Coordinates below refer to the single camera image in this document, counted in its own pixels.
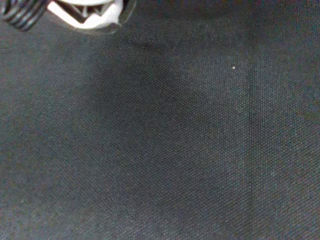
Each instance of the black coiled object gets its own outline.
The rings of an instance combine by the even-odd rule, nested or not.
[[[28,31],[45,12],[50,0],[0,0],[0,18],[20,31]]]

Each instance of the dark gray fabric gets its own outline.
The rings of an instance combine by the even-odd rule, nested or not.
[[[0,24],[0,239],[320,239],[319,2],[158,2]]]

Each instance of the fabric surface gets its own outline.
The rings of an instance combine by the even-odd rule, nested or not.
[[[320,239],[319,1],[181,2],[0,23],[1,240]]]

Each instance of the black spring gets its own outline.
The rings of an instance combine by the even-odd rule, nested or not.
[[[39,20],[50,0],[0,0],[0,2],[0,18],[25,32]]]

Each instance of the white plastic object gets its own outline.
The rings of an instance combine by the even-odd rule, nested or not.
[[[79,22],[75,17],[70,15],[57,1],[51,1],[47,6],[47,9],[63,20],[65,23],[70,26],[78,29],[100,29],[107,27],[110,24],[118,24],[119,16],[124,8],[123,0],[60,0],[60,2],[69,4],[82,6],[85,11],[88,6],[95,7],[105,5],[107,8],[101,14],[97,14],[95,12],[90,13],[85,21]]]

